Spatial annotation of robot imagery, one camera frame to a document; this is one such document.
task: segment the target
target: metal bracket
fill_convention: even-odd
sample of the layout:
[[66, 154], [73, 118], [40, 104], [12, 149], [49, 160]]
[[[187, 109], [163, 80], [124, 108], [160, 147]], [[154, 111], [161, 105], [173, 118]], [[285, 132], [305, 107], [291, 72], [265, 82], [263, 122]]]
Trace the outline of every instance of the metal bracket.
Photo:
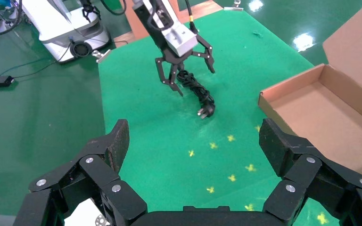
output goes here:
[[97, 58], [96, 63], [100, 64], [102, 61], [112, 52], [111, 49], [106, 51], [106, 53], [102, 54], [101, 52], [95, 50], [92, 52], [92, 55]]

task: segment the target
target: white machine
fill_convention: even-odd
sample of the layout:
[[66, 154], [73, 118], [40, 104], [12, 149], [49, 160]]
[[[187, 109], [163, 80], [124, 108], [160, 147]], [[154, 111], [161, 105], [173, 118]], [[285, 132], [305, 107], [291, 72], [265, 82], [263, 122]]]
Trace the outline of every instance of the white machine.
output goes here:
[[22, 4], [40, 41], [59, 62], [87, 56], [110, 41], [98, 16], [89, 13], [88, 21], [82, 7], [68, 11], [62, 0], [23, 0]]

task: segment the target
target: yellow cross marker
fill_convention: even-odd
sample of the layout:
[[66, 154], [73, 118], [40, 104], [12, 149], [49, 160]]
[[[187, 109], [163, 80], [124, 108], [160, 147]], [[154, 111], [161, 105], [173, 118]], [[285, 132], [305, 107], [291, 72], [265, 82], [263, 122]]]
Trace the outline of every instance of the yellow cross marker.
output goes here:
[[209, 193], [214, 193], [214, 187], [206, 188]]
[[216, 145], [216, 143], [210, 143], [210, 148], [215, 149], [218, 148], [218, 146]]
[[253, 211], [253, 204], [249, 204], [248, 206], [245, 206], [245, 209], [247, 211]]
[[235, 178], [235, 175], [234, 175], [234, 174], [231, 174], [231, 176], [229, 176], [228, 179], [230, 179], [230, 181], [232, 181], [232, 182], [234, 182], [234, 181], [237, 180], [237, 179]]
[[326, 223], [329, 222], [329, 221], [325, 218], [325, 215], [324, 215], [323, 212], [321, 212], [321, 214], [317, 216], [317, 219], [320, 221], [320, 224], [321, 224], [321, 225], [326, 224]]
[[229, 135], [229, 136], [227, 136], [227, 138], [228, 138], [228, 141], [230, 141], [230, 142], [235, 140], [235, 137], [233, 135]]
[[256, 171], [256, 168], [253, 167], [253, 164], [249, 164], [249, 166], [245, 166], [245, 169], [247, 169], [249, 172], [254, 172], [254, 171]]

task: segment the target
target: green floor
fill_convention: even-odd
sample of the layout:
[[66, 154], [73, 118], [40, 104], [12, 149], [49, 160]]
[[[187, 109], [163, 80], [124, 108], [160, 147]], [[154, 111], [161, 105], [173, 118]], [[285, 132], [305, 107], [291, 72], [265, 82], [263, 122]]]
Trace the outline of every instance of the green floor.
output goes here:
[[[230, 0], [216, 2], [223, 7], [232, 4]], [[303, 33], [312, 36], [314, 46], [300, 53], [314, 65], [327, 61], [322, 42], [362, 7], [362, 0], [250, 3], [243, 1], [241, 6], [293, 48], [295, 37]], [[130, 31], [124, 16], [115, 17], [100, 8], [113, 37]], [[35, 29], [22, 24], [16, 32], [0, 36], [0, 73], [49, 57]], [[9, 74], [33, 72], [45, 64]], [[89, 138], [104, 133], [98, 67], [93, 57], [53, 65], [0, 91], [0, 214], [15, 215], [32, 179], [69, 161]]]

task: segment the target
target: black cable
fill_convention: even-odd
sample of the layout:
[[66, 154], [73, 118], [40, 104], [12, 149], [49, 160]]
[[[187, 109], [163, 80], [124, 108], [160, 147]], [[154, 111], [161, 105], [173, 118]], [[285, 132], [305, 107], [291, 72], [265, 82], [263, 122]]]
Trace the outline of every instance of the black cable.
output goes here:
[[189, 0], [185, 0], [185, 3], [187, 4], [187, 9], [188, 9], [189, 16], [192, 16], [192, 10], [191, 10], [191, 5], [189, 4]]
[[125, 2], [125, 0], [123, 0], [123, 4], [124, 4], [123, 11], [120, 13], [116, 13], [115, 11], [111, 10], [104, 0], [100, 0], [100, 2], [102, 2], [102, 5], [106, 8], [107, 11], [109, 11], [111, 14], [116, 15], [116, 16], [123, 15], [127, 9], [127, 3]]
[[198, 30], [195, 26], [195, 23], [193, 22], [193, 15], [192, 15], [192, 9], [191, 5], [189, 4], [189, 0], [185, 0], [185, 3], [187, 4], [188, 14], [189, 14], [189, 29], [194, 32], [195, 34], [198, 33]]
[[148, 26], [150, 28], [156, 30], [156, 31], [159, 31], [159, 32], [162, 32], [164, 30], [169, 29], [174, 24], [174, 22], [169, 23], [167, 26], [164, 26], [164, 27], [161, 27], [161, 28], [156, 27], [156, 26], [153, 25], [152, 20], [153, 20], [153, 15], [156, 13], [156, 10], [157, 10], [156, 0], [153, 0], [152, 1], [152, 14], [149, 15], [149, 17], [148, 17]]
[[121, 40], [121, 41], [114, 41], [114, 43], [119, 43], [119, 42], [125, 42], [126, 44], [128, 44], [128, 42], [126, 40]]
[[210, 92], [196, 80], [192, 73], [182, 70], [178, 72], [177, 80], [181, 82], [183, 87], [189, 88], [198, 97], [201, 109], [197, 112], [197, 114], [202, 119], [214, 114], [216, 106], [214, 105], [213, 97], [210, 95]]
[[17, 17], [16, 17], [16, 21], [13, 23], [13, 26], [10, 27], [9, 29], [7, 29], [4, 32], [0, 32], [0, 35], [6, 34], [11, 32], [15, 27], [17, 27], [20, 24], [21, 21], [21, 14], [23, 12], [23, 0], [19, 0], [19, 7], [17, 9]]
[[31, 74], [20, 75], [20, 76], [13, 77], [13, 78], [14, 78], [14, 79], [18, 79], [18, 78], [23, 78], [23, 77], [26, 77], [26, 76], [30, 76], [30, 75], [36, 74], [36, 73], [44, 70], [45, 68], [47, 68], [47, 67], [49, 67], [49, 66], [51, 66], [51, 65], [54, 65], [54, 64], [56, 64], [56, 63], [59, 63], [59, 61], [60, 61], [61, 59], [63, 59], [63, 57], [66, 55], [66, 53], [67, 53], [68, 50], [70, 49], [71, 44], [72, 44], [72, 43], [70, 43], [70, 45], [67, 47], [65, 53], [62, 55], [62, 57], [61, 57], [59, 60], [56, 60], [55, 62], [50, 63], [50, 64], [46, 65], [45, 67], [43, 67], [43, 68], [41, 68], [41, 69], [37, 70], [36, 72], [31, 73]]

